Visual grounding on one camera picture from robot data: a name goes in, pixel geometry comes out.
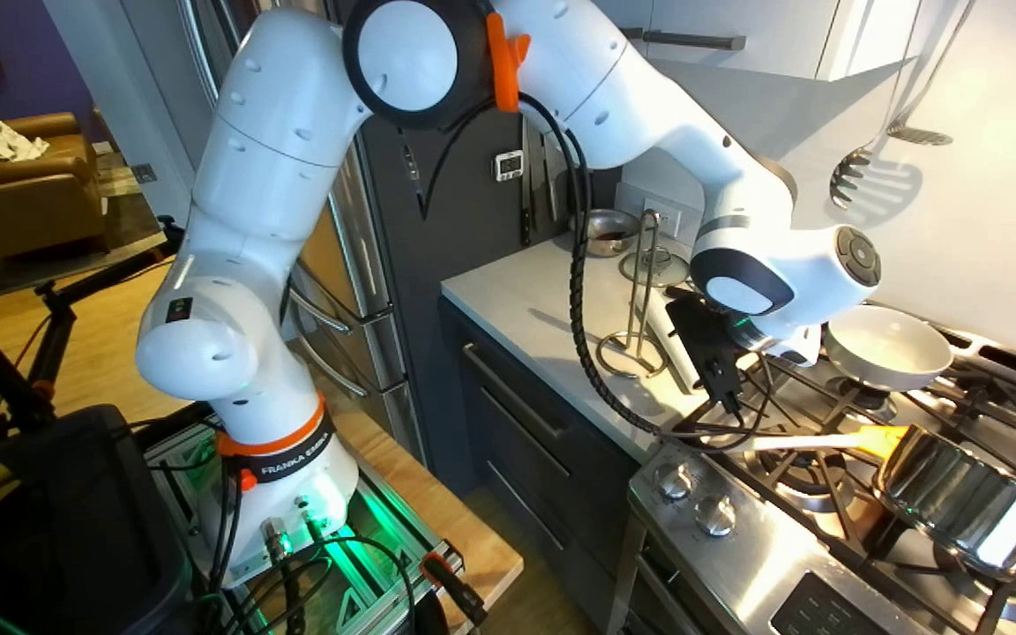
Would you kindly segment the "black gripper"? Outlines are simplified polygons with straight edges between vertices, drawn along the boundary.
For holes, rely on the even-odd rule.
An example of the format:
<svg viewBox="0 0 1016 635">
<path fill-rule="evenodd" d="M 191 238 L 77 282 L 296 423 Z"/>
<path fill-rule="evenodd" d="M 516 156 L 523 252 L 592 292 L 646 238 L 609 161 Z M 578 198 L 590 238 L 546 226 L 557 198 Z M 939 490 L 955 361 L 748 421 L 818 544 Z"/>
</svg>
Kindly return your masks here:
<svg viewBox="0 0 1016 635">
<path fill-rule="evenodd" d="M 665 318 L 699 372 L 699 383 L 726 411 L 739 410 L 739 368 L 745 348 L 733 339 L 733 318 L 695 292 L 676 292 L 665 299 Z"/>
</svg>

